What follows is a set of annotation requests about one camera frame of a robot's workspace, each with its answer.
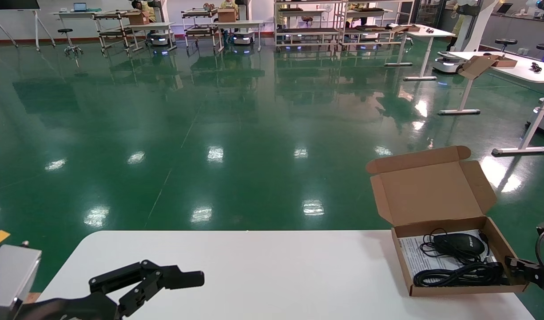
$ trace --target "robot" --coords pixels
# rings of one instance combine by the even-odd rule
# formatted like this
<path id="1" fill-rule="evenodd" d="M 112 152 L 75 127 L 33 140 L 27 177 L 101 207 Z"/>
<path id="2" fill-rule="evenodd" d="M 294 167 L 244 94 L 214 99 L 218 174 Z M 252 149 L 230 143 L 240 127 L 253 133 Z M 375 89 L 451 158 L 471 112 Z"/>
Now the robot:
<path id="1" fill-rule="evenodd" d="M 477 6 L 479 12 L 477 16 L 468 16 L 464 15 L 463 10 L 458 8 L 457 12 L 464 15 L 465 18 L 459 30 L 455 46 L 451 48 L 451 51 L 477 51 L 479 49 L 479 43 L 481 42 L 485 26 L 487 26 L 489 16 L 493 13 L 493 9 L 498 2 L 499 0 L 480 0 L 479 2 L 465 0 L 465 2 L 458 2 L 460 7 L 463 5 Z M 432 63 L 432 67 L 442 73 L 457 73 L 458 69 L 464 63 L 462 59 L 452 56 L 446 51 L 440 51 L 438 55 L 440 57 Z"/>

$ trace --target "computer mouse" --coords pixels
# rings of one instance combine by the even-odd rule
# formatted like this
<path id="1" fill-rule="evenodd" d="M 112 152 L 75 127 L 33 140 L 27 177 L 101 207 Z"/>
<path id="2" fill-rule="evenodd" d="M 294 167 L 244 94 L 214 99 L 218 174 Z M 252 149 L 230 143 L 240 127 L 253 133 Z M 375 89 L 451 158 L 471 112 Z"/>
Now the computer mouse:
<path id="1" fill-rule="evenodd" d="M 449 245 L 459 250 L 474 252 L 475 255 L 480 255 L 485 251 L 485 245 L 479 238 L 466 233 L 449 233 L 448 235 L 434 236 L 433 241 L 438 246 L 442 242 L 447 241 Z"/>

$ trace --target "white desk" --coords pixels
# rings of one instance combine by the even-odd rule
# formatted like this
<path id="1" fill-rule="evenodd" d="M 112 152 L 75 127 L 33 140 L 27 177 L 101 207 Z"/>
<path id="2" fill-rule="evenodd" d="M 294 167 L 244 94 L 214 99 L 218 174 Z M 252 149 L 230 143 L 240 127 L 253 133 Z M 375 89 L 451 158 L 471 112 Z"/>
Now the white desk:
<path id="1" fill-rule="evenodd" d="M 205 285 L 162 290 L 131 320 L 533 320 L 512 293 L 408 296 L 389 230 L 101 231 L 39 301 L 87 296 L 92 277 L 144 259 L 201 270 Z"/>
<path id="2" fill-rule="evenodd" d="M 130 28 L 132 30 L 132 35 L 134 36 L 134 43 L 135 43 L 135 49 L 133 49 L 134 52 L 143 49 L 143 47 L 139 46 L 138 38 L 136 38 L 135 33 L 136 31 L 144 31 L 144 34 L 146 34 L 146 40 L 142 41 L 147 44 L 147 31 L 150 30 L 168 30 L 169 31 L 169 48 L 167 51 L 171 51 L 175 48 L 177 48 L 177 45 L 175 45 L 173 35 L 171 32 L 171 25 L 175 24 L 175 22 L 150 22 L 149 24 L 130 24 L 128 26 L 125 26 L 126 28 Z"/>
<path id="3" fill-rule="evenodd" d="M 434 38 L 443 38 L 446 36 L 455 36 L 455 35 L 450 32 L 435 29 L 435 28 L 430 28 L 422 24 L 416 24 L 416 26 L 420 27 L 420 31 L 416 31 L 416 32 L 404 31 L 404 35 L 402 35 L 402 42 L 400 43 L 400 52 L 398 53 L 398 61 L 396 61 L 396 63 L 386 63 L 384 66 L 385 67 L 402 67 L 404 65 L 412 65 L 411 62 L 402 62 L 402 56 L 404 55 L 404 45 L 406 44 L 406 35 L 413 36 L 416 38 L 429 38 L 428 48 L 426 49 L 426 55 L 424 56 L 424 61 L 422 62 L 422 68 L 420 69 L 420 75 L 418 77 L 405 77 L 404 81 L 436 80 L 437 79 L 436 77 L 424 76 L 424 73 L 426 72 L 426 65 L 428 64 L 428 58 L 430 58 L 430 51 L 432 50 L 432 43 L 434 42 Z M 433 33 L 426 32 L 428 28 L 434 30 L 434 32 Z"/>
<path id="4" fill-rule="evenodd" d="M 257 28 L 258 29 L 258 52 L 262 49 L 262 37 L 260 31 L 264 24 L 264 20 L 238 20 L 236 22 L 213 22 L 215 26 L 218 26 L 221 29 L 232 29 L 232 28 Z M 223 45 L 224 39 L 222 38 L 221 33 L 221 47 L 218 49 L 218 52 L 221 52 L 225 47 Z"/>
<path id="5" fill-rule="evenodd" d="M 486 53 L 487 51 L 483 52 L 450 52 L 451 55 L 459 57 L 463 60 L 469 60 L 473 56 L 482 56 L 483 53 Z M 493 55 L 498 55 L 500 52 L 498 51 L 489 51 L 489 53 Z M 498 68 L 498 67 L 490 67 L 487 72 L 493 71 L 498 72 L 503 75 L 507 75 L 509 77 L 515 77 L 517 79 L 521 79 L 530 83 L 544 83 L 544 62 L 528 59 L 525 57 L 520 57 L 516 55 L 511 55 L 507 53 L 506 57 L 516 60 L 517 65 L 515 67 L 509 67 L 509 68 Z M 538 63 L 538 65 L 542 68 L 542 71 L 540 73 L 534 73 L 532 71 L 530 65 L 532 65 L 533 62 Z M 467 81 L 467 86 L 465 87 L 465 91 L 463 92 L 463 96 L 461 99 L 461 104 L 459 105 L 459 108 L 457 110 L 441 110 L 438 114 L 439 115 L 474 115 L 477 113 L 480 113 L 481 110 L 479 109 L 464 109 L 465 102 L 467 102 L 467 97 L 469 95 L 469 91 L 471 90 L 471 85 L 473 85 L 473 80 Z M 529 147 L 528 144 L 530 143 L 530 140 L 532 139 L 532 136 L 536 132 L 536 128 L 538 128 L 538 125 L 540 124 L 540 121 L 544 117 L 544 103 L 542 106 L 538 109 L 538 113 L 536 114 L 536 119 L 534 122 L 530 124 L 528 127 L 528 130 L 526 130 L 526 134 L 524 138 L 522 139 L 520 145 L 518 148 L 494 148 L 493 154 L 499 155 L 499 154 L 537 154 L 539 152 L 544 152 L 544 147 Z"/>

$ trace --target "cardboard box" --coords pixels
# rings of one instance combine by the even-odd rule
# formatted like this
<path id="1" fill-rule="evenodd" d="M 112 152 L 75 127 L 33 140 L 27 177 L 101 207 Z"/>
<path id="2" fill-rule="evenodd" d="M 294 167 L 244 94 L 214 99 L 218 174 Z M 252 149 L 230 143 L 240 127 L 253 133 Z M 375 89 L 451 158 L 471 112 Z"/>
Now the cardboard box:
<path id="1" fill-rule="evenodd" d="M 522 292 L 528 283 L 511 277 L 505 256 L 516 257 L 493 220 L 485 213 L 496 196 L 477 161 L 465 146 L 450 146 L 389 156 L 367 164 L 378 213 L 393 225 L 392 239 L 410 296 Z M 414 286 L 398 238 L 421 236 L 436 228 L 448 232 L 479 229 L 489 238 L 491 252 L 503 263 L 511 285 Z"/>
<path id="2" fill-rule="evenodd" d="M 497 62 L 493 63 L 493 67 L 515 67 L 517 65 L 517 60 L 509 59 L 503 56 L 497 56 Z"/>
<path id="3" fill-rule="evenodd" d="M 402 31 L 411 31 L 416 32 L 420 31 L 420 27 L 416 26 L 415 24 L 400 24 L 400 26 L 396 26 L 392 28 L 393 32 L 402 32 Z"/>
<path id="4" fill-rule="evenodd" d="M 219 22 L 235 22 L 236 10 L 235 9 L 218 9 L 218 21 Z"/>
<path id="5" fill-rule="evenodd" d="M 482 75 L 489 67 L 515 67 L 517 61 L 503 56 L 474 56 L 465 62 L 458 73 L 467 79 L 474 80 Z"/>
<path id="6" fill-rule="evenodd" d="M 128 12 L 126 16 L 132 26 L 150 24 L 150 15 L 147 12 Z"/>

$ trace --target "robotic arm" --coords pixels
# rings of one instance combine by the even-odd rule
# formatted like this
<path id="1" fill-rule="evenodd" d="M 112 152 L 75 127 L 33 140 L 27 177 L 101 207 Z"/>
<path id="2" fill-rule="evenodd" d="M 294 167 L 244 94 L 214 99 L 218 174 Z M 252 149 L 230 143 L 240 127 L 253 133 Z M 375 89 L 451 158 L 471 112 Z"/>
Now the robotic arm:
<path id="1" fill-rule="evenodd" d="M 507 265 L 513 277 L 520 277 L 526 281 L 533 282 L 544 290 L 544 261 L 540 255 L 540 244 L 544 240 L 544 224 L 537 227 L 536 230 L 538 231 L 539 237 L 536 240 L 534 251 L 538 263 L 524 259 L 505 257 L 505 265 Z"/>

